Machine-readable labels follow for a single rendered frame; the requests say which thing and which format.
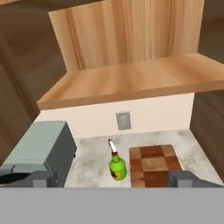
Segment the grey wall outlet plate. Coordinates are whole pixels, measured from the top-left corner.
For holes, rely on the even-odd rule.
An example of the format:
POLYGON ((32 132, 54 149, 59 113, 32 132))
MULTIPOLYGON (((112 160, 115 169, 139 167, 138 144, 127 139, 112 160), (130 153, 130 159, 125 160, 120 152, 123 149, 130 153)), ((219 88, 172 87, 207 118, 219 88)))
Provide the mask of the grey wall outlet plate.
POLYGON ((119 130, 131 129, 130 112, 117 113, 116 121, 117 121, 117 127, 119 130))

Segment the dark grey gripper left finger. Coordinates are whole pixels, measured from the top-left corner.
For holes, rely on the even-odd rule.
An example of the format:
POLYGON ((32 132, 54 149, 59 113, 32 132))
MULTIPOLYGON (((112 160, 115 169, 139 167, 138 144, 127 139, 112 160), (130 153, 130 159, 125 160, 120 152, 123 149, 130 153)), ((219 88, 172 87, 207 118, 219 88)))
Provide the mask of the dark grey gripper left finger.
POLYGON ((56 171, 35 171, 27 178, 13 182, 10 187, 57 187, 58 176, 56 171))

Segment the grey toaster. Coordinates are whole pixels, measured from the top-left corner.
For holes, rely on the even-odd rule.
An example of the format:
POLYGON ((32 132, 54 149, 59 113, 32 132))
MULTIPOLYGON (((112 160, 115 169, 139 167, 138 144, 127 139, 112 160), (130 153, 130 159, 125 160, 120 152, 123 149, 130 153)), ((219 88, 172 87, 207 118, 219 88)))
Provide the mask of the grey toaster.
POLYGON ((76 150, 66 121, 34 122, 0 166, 0 186, 10 187, 35 171, 55 171, 57 187, 64 187, 76 150))

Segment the dark brown wooden cabinet door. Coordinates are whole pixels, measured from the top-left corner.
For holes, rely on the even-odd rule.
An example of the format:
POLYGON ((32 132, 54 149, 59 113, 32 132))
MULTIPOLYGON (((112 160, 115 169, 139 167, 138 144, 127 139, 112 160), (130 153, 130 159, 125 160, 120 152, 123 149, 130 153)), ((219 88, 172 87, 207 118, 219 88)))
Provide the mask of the dark brown wooden cabinet door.
MULTIPOLYGON (((205 0, 199 52, 224 64, 224 0, 205 0)), ((190 130, 224 182, 224 89, 195 95, 190 130)))
POLYGON ((66 72, 48 13, 99 0, 0 0, 0 165, 66 72))

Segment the green bottle with red neck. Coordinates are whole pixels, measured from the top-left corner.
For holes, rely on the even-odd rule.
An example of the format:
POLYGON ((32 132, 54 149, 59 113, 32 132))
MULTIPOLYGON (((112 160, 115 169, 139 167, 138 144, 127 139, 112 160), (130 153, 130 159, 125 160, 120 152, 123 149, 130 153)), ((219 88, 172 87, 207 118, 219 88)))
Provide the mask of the green bottle with red neck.
POLYGON ((111 149, 111 160, 108 165, 110 174, 114 180, 123 180, 127 175, 125 161, 119 156, 116 146, 111 139, 108 140, 108 145, 111 149))

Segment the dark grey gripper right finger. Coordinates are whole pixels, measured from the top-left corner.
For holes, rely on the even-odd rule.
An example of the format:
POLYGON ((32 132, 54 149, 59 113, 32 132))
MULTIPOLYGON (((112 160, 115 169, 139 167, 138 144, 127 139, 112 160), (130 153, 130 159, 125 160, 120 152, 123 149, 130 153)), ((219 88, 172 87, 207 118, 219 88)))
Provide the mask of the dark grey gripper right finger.
POLYGON ((176 188, 220 188, 221 185, 215 184, 199 178, 190 171, 169 171, 168 172, 169 187, 176 188))

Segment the brown checkered wooden cutting board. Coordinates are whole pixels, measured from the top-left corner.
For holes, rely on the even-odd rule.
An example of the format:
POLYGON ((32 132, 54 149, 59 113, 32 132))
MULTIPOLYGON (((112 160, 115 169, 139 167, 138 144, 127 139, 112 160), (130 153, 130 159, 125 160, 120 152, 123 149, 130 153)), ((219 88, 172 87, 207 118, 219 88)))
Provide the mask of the brown checkered wooden cutting board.
POLYGON ((129 165, 132 187, 167 187, 168 172, 182 170, 170 144, 130 148, 129 165))

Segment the light wood open cabinet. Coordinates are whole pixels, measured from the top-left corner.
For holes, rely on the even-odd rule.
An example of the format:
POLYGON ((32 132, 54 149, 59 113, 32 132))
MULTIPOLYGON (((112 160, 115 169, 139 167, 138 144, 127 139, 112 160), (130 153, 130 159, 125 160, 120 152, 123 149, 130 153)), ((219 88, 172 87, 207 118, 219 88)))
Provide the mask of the light wood open cabinet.
POLYGON ((204 0, 103 0, 50 12, 66 74, 41 109, 224 89, 199 53, 204 0))

